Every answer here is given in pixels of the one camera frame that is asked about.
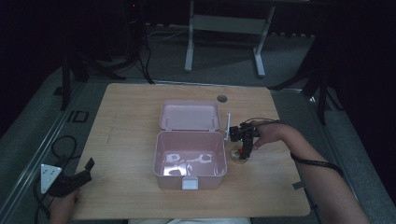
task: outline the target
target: pink plastic box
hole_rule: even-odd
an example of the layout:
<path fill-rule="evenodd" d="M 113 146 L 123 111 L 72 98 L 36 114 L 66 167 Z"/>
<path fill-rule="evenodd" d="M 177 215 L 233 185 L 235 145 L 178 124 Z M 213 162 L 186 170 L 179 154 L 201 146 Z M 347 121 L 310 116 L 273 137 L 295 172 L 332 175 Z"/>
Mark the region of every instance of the pink plastic box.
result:
<path fill-rule="evenodd" d="M 154 173 L 162 189 L 215 189 L 227 172 L 218 105 L 165 101 Z"/>

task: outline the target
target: metal frame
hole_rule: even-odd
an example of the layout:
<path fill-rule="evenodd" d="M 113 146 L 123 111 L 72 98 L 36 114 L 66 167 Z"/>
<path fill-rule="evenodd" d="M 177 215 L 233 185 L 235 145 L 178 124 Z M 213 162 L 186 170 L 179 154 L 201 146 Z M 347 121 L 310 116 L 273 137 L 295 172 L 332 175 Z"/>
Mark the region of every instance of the metal frame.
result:
<path fill-rule="evenodd" d="M 184 70 L 186 72 L 191 72 L 192 70 L 192 59 L 194 53 L 193 32 L 195 29 L 232 32 L 260 35 L 260 42 L 258 46 L 253 49 L 253 54 L 257 67 L 257 75 L 259 77 L 265 77 L 264 65 L 262 62 L 262 47 L 264 45 L 265 37 L 267 37 L 268 35 L 268 30 L 271 25 L 271 20 L 274 16 L 274 12 L 275 7 L 271 7 L 265 20 L 217 17 L 198 14 L 195 15 L 194 0 L 190 0 L 189 45 L 187 46 L 187 55 Z"/>

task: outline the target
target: person's hand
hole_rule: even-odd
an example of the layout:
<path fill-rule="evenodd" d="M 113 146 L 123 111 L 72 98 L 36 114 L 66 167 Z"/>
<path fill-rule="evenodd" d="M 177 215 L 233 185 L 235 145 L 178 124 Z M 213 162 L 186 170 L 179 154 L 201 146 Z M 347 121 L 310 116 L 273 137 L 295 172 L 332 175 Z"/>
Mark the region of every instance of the person's hand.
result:
<path fill-rule="evenodd" d="M 285 133 L 292 129 L 289 125 L 282 123 L 263 124 L 265 121 L 257 120 L 253 120 L 250 123 L 256 126 L 256 130 L 260 134 L 260 138 L 253 145 L 253 150 L 257 150 L 264 144 L 283 140 Z"/>
<path fill-rule="evenodd" d="M 75 203 L 81 195 L 79 189 L 71 192 L 63 198 L 53 198 L 50 204 L 50 223 L 51 224 L 66 224 L 73 216 Z"/>

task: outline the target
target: box lid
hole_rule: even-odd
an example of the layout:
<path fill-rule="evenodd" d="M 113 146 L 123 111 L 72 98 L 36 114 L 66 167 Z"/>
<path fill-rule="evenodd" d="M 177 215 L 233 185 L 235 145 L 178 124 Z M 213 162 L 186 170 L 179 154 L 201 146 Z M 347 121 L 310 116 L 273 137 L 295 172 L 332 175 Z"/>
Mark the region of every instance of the box lid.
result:
<path fill-rule="evenodd" d="M 217 131 L 220 127 L 218 105 L 212 101 L 165 101 L 160 127 L 168 131 Z"/>

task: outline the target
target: human arm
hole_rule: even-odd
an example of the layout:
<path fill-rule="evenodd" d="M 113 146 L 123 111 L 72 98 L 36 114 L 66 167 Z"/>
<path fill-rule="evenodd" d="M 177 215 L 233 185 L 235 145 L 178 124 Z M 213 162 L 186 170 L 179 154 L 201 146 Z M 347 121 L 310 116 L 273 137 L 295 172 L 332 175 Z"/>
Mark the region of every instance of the human arm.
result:
<path fill-rule="evenodd" d="M 311 161 L 326 161 L 294 128 L 271 123 L 257 126 L 261 137 L 253 149 L 283 141 L 297 158 Z M 297 163 L 301 176 L 318 205 L 325 223 L 370 223 L 361 205 L 356 200 L 344 179 L 333 169 Z"/>
<path fill-rule="evenodd" d="M 75 190 L 62 198 L 53 198 L 49 207 L 50 224 L 67 224 L 73 216 L 75 203 L 81 195 Z"/>

